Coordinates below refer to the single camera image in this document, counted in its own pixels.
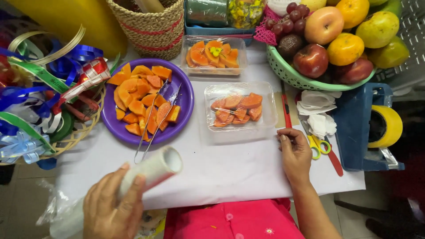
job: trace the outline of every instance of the purple plate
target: purple plate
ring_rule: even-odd
[[[119,72],[125,64],[118,67],[114,71],[112,76]],[[161,90],[161,94],[166,100],[169,100],[171,94],[178,90],[179,85],[181,83],[180,92],[176,98],[175,103],[176,105],[179,105],[181,107],[177,123],[169,123],[167,128],[163,132],[161,130],[158,130],[155,138],[152,141],[152,144],[161,143],[166,139],[169,139],[176,135],[180,130],[183,129],[183,127],[189,121],[189,118],[192,115],[193,105],[195,102],[192,84],[190,83],[189,78],[186,76],[186,74],[179,67],[166,60],[156,58],[144,58],[130,61],[131,70],[133,70],[138,65],[145,65],[149,68],[152,68],[152,66],[154,65],[161,65],[173,71],[172,82],[168,83],[167,86],[165,86],[165,88]],[[105,105],[103,106],[102,110],[103,122],[115,137],[125,142],[139,145],[141,137],[128,132],[125,128],[127,123],[116,119],[116,104],[113,99],[113,91],[115,90],[115,88],[116,85],[106,84]]]

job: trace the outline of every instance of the red grape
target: red grape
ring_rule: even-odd
[[[291,13],[293,10],[295,10],[296,7],[297,7],[297,4],[296,3],[290,3],[286,7],[286,12],[287,13]]]
[[[282,23],[282,27],[284,33],[290,33],[294,28],[294,23],[291,20],[286,20]]]
[[[298,5],[295,10],[299,11],[301,13],[302,17],[307,16],[308,12],[307,12],[307,6],[304,4],[300,4]]]
[[[293,23],[296,23],[299,19],[301,19],[301,13],[297,10],[293,10],[290,14],[289,14],[289,19],[291,19],[291,21]]]
[[[294,23],[294,32],[297,35],[303,36],[305,28],[306,21],[304,19],[299,19],[296,23]]]
[[[273,19],[269,18],[266,20],[266,23],[264,25],[266,26],[267,30],[271,30],[275,24],[276,22]]]
[[[283,33],[283,25],[281,23],[276,23],[272,27],[272,32],[277,36],[280,37]]]

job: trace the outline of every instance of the papaya in plastic container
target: papaya in plastic container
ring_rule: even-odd
[[[210,85],[205,88],[204,96],[211,132],[245,131],[251,137],[256,131],[274,128],[278,121],[273,89],[268,82]],[[232,139],[238,141],[246,136],[237,133]]]
[[[245,42],[236,37],[183,37],[180,67],[187,74],[240,75],[247,66]]]

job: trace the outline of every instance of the fingernail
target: fingernail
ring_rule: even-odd
[[[121,165],[120,169],[128,169],[130,167],[130,164],[128,162],[125,162],[123,165]]]
[[[138,175],[136,175],[136,177],[134,178],[134,185],[139,185],[140,184],[140,181],[141,181],[141,177],[140,177],[140,175],[138,174]]]

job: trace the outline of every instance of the pink shirt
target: pink shirt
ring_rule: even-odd
[[[164,239],[304,239],[289,214],[289,199],[172,208]]]

